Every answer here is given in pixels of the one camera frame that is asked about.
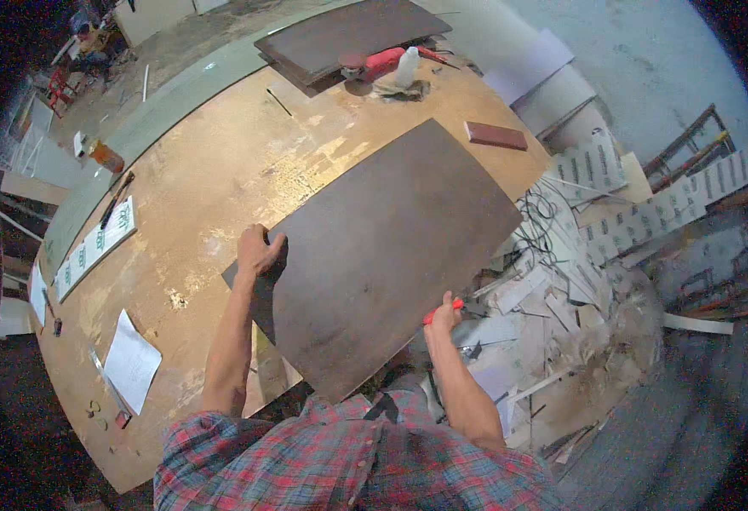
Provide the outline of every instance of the red plaid shirt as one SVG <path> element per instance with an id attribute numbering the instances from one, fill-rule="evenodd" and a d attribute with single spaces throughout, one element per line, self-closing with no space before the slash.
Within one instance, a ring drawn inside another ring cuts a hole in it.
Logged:
<path id="1" fill-rule="evenodd" d="M 363 396 L 309 397 L 277 426 L 205 411 L 169 428 L 155 508 L 551 509 L 561 503 L 532 456 L 483 451 L 434 424 L 425 394 L 389 391 L 392 424 Z"/>

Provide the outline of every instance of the hand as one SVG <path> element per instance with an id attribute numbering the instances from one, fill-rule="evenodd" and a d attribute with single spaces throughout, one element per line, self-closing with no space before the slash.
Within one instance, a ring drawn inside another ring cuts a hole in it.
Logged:
<path id="1" fill-rule="evenodd" d="M 424 327 L 425 339 L 436 339 L 440 334 L 450 335 L 453 327 L 462 321 L 461 309 L 453 308 L 453 293 L 446 291 L 441 306 L 433 313 L 430 324 Z"/>
<path id="2" fill-rule="evenodd" d="M 277 260 L 286 235 L 282 232 L 277 233 L 272 244 L 267 245 L 264 240 L 267 232 L 268 229 L 259 223 L 253 223 L 243 231 L 237 245 L 237 276 L 235 278 L 245 276 L 254 280 Z"/>

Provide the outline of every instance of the workbench surface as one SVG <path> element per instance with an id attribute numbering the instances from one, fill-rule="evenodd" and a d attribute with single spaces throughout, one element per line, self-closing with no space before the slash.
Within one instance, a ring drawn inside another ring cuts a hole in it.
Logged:
<path id="1" fill-rule="evenodd" d="M 52 336 L 49 313 L 40 336 L 65 414 L 117 491 L 154 475 L 164 430 L 197 410 L 209 343 L 229 294 L 220 274 L 235 259 L 247 224 L 275 226 L 343 172 L 431 117 L 511 199 L 542 175 L 550 157 L 481 78 L 464 67 L 445 66 L 434 75 L 434 67 L 439 65 L 421 61 L 417 77 L 429 80 L 432 91 L 424 101 L 409 103 L 354 96 L 344 83 L 309 99 L 266 67 L 193 111 L 132 165 L 136 179 L 122 199 L 133 196 L 138 230 L 63 303 L 53 303 L 64 323 L 62 336 Z M 522 130 L 529 149 L 470 144 L 464 121 Z M 99 222 L 110 198 L 102 200 L 77 240 Z M 49 293 L 55 297 L 54 290 Z M 119 430 L 115 402 L 90 361 L 88 344 L 106 359 L 122 308 L 163 360 L 142 414 Z M 251 367 L 257 373 L 249 373 L 245 416 L 302 379 L 256 328 L 253 332 Z M 107 431 L 88 419 L 90 400 L 101 404 Z"/>

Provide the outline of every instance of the red chair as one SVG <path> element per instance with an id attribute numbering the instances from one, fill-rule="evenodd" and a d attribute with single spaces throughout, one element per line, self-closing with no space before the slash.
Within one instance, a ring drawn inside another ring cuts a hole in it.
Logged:
<path id="1" fill-rule="evenodd" d="M 56 70 L 53 71 L 53 74 L 50 76 L 50 83 L 48 84 L 48 90 L 50 90 L 50 103 L 48 103 L 48 106 L 53 110 L 53 113 L 56 114 L 56 117 L 59 118 L 62 118 L 62 115 L 59 114 L 58 110 L 56 110 L 56 104 L 58 101 L 62 100 L 66 105 L 73 104 L 73 98 L 67 96 L 64 93 L 64 90 L 68 88 L 73 91 L 73 94 L 78 93 L 78 91 L 67 84 L 67 79 L 69 77 L 70 74 L 67 73 L 65 67 L 57 66 Z"/>

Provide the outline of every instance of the white bottle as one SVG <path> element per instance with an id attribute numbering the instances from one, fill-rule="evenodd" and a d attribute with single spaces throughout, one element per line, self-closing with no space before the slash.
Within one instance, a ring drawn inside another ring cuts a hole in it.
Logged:
<path id="1" fill-rule="evenodd" d="M 420 51 L 416 46 L 411 46 L 408 51 L 399 57 L 399 67 L 397 67 L 397 77 L 394 85 L 400 88 L 408 88 L 414 82 L 414 73 L 420 66 Z"/>

